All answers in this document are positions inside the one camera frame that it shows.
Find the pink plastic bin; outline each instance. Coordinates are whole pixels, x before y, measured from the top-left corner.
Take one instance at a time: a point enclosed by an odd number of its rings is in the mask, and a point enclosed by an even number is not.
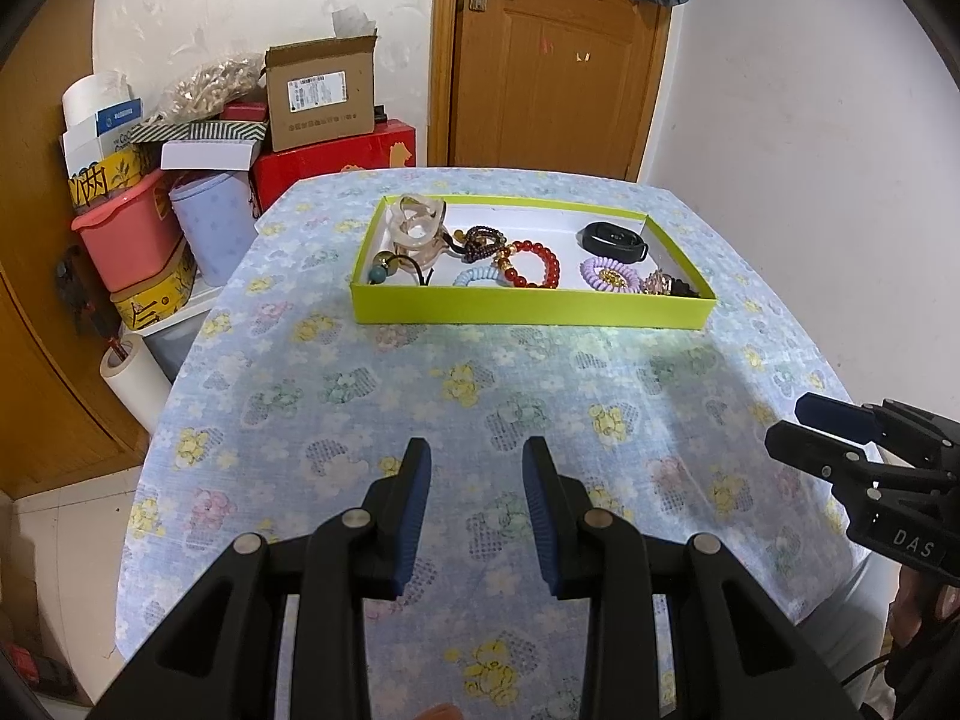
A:
[[[174,253],[181,228],[170,203],[176,174],[154,170],[114,197],[74,218],[104,286],[112,293],[153,278]]]

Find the yellow box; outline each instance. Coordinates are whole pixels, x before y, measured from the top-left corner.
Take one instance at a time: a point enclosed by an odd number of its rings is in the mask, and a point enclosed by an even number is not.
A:
[[[181,238],[159,274],[113,293],[110,300],[128,328],[142,330],[183,308],[190,299],[196,276],[197,263],[193,252],[186,245],[186,238]]]
[[[127,189],[152,170],[145,146],[127,146],[70,177],[70,199],[80,213],[115,189]]]
[[[716,295],[707,280],[646,214],[623,208],[529,197],[441,197],[448,203],[448,229],[451,231],[451,211],[478,205],[490,206],[484,209],[490,220],[474,220],[474,223],[486,223],[498,229],[504,229],[506,225],[498,226],[498,219],[494,218],[497,214],[493,212],[509,215],[515,209],[560,211],[568,219],[567,224],[593,220],[594,215],[632,223],[634,228],[642,227],[644,240],[650,245],[648,256],[658,257],[653,262],[670,275],[683,278],[701,296],[675,298],[673,295],[601,293],[586,285],[583,289],[525,290],[501,286],[368,284],[367,270],[371,258],[383,245],[386,208],[394,200],[393,197],[384,197],[373,213],[350,279],[353,313],[360,324],[557,324],[700,330],[716,304]],[[592,255],[578,250],[577,256],[587,259]],[[560,266],[563,270],[574,265],[572,261],[562,259]]]

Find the roll of white plastic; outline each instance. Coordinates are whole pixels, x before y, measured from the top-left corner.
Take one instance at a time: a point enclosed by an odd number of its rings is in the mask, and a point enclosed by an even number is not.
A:
[[[126,360],[109,349],[100,360],[100,375],[137,422],[152,436],[170,394],[170,380],[160,370],[143,338],[127,333],[120,341]]]
[[[97,111],[131,99],[127,77],[115,70],[94,73],[75,81],[64,92],[64,121],[75,127]]]

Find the green box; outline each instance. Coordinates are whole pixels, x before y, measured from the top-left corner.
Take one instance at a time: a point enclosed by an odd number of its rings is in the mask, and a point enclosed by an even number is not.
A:
[[[632,227],[641,228],[650,247],[652,260],[668,274],[680,277],[694,289],[699,298],[674,298],[672,295],[644,295],[643,293],[601,293],[583,284],[582,289],[525,290],[497,285],[468,287],[421,287],[415,283],[368,284],[367,271],[373,255],[384,248],[385,212],[395,199],[383,197],[373,213],[363,245],[357,255],[350,295],[354,317],[360,324],[556,324],[609,327],[664,327],[700,330],[716,304],[716,295],[706,279],[694,268],[664,230],[646,214],[622,208],[608,208],[563,200],[540,200],[529,197],[440,196],[448,203],[448,221],[454,212],[475,212],[469,206],[491,206],[484,209],[489,220],[485,223],[498,229],[499,217],[516,213],[527,220],[527,210],[549,209],[562,212],[552,215],[564,224],[581,227],[597,215],[615,217]],[[453,226],[446,225],[452,231]],[[530,240],[534,233],[529,233]],[[590,255],[577,247],[577,256]],[[560,260],[560,269],[577,268],[572,257]],[[459,268],[468,266],[457,264]]]

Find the door frame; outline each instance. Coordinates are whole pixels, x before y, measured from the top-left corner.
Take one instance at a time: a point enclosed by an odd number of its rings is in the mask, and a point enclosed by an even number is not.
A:
[[[453,108],[453,52],[457,29],[457,0],[433,0],[430,16],[430,80],[427,93],[426,164],[430,167],[449,165],[450,113]],[[661,85],[670,31],[670,8],[656,9],[653,51],[650,55],[647,88],[640,108],[640,129],[627,165],[625,180],[637,181],[640,162],[654,118],[656,94]]]

